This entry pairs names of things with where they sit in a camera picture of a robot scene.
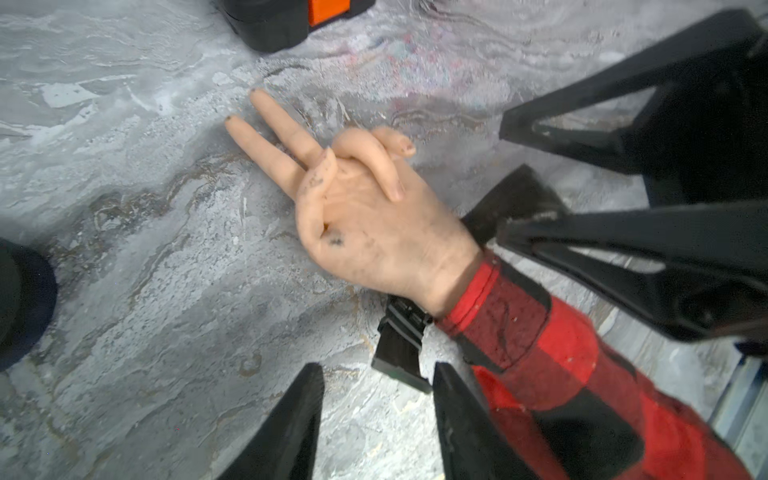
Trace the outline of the red plaid sleeved forearm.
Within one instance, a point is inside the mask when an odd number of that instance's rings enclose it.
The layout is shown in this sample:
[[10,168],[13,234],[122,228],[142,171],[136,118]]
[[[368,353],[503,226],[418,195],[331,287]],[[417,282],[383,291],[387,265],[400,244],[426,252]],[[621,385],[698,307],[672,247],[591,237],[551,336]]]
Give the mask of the red plaid sleeved forearm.
[[470,362],[515,479],[748,477],[709,425],[588,317],[493,254],[438,325]]

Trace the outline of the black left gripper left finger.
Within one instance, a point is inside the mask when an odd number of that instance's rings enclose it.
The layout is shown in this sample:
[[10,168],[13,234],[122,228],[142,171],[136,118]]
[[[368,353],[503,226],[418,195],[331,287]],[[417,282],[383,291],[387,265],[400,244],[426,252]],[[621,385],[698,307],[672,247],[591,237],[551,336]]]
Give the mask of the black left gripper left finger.
[[257,433],[219,477],[310,479],[324,391],[321,365],[306,364]]

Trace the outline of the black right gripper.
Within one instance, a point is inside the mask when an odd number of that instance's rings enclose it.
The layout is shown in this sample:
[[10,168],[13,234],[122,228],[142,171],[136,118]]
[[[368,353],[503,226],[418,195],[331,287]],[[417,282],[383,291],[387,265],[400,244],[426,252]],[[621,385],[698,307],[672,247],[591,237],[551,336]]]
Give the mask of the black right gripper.
[[[626,127],[546,123],[645,90]],[[499,137],[641,175],[654,205],[730,202],[541,214],[501,223],[497,242],[672,339],[766,342],[767,31],[748,11],[718,12],[505,111]]]

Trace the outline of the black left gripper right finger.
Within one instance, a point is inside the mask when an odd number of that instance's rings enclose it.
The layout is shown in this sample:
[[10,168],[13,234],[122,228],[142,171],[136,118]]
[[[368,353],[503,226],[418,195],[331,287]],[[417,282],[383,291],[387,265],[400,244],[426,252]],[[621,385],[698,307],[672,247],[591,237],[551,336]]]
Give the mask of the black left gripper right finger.
[[447,479],[535,479],[452,365],[435,364],[433,399]]

